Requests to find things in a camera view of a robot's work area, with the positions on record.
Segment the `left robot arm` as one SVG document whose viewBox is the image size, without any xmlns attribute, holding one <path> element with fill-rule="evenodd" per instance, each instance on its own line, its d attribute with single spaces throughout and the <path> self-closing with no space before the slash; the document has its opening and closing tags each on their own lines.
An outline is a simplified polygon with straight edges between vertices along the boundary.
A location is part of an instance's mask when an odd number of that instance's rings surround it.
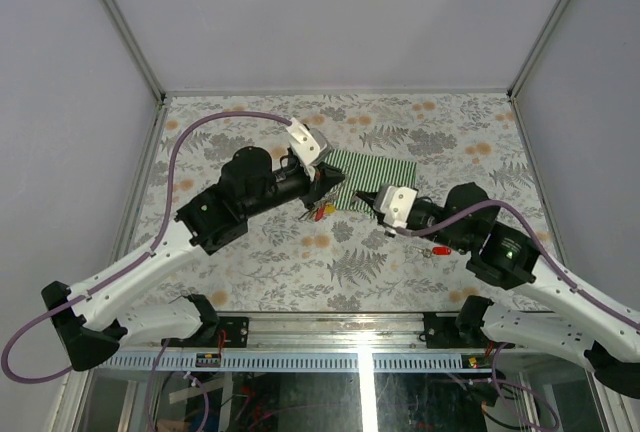
<svg viewBox="0 0 640 432">
<path fill-rule="evenodd" d="M 214 347 L 220 319 L 202 294 L 163 305 L 132 303 L 172 273 L 221 250 L 248 231 L 250 218 L 294 200 L 311 208 L 344 181 L 325 162 L 304 167 L 294 155 L 273 169 L 269 153 L 244 147 L 222 169 L 216 184 L 170 219 L 159 242 L 149 241 L 95 276 L 74 285 L 54 281 L 42 298 L 71 367 L 86 371 L 124 346 L 168 340 L 173 346 Z"/>
</svg>

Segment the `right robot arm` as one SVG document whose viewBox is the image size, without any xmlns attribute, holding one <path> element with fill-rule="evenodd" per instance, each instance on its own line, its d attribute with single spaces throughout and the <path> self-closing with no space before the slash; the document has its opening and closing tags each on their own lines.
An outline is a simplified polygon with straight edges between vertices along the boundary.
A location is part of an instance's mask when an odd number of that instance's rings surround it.
<svg viewBox="0 0 640 432">
<path fill-rule="evenodd" d="M 420 237 L 469 257 L 480 281 L 528 297 L 559 316 L 525 317 L 490 299 L 469 298 L 456 319 L 467 346 L 484 340 L 511 343 L 572 362 L 609 389 L 639 396 L 639 313 L 571 272 L 552 257 L 509 204 L 492 200 L 473 182 L 453 187 L 444 205 L 409 187 L 383 185 L 355 198 L 374 213 L 386 234 Z M 509 211 L 521 227 L 499 221 Z"/>
</svg>

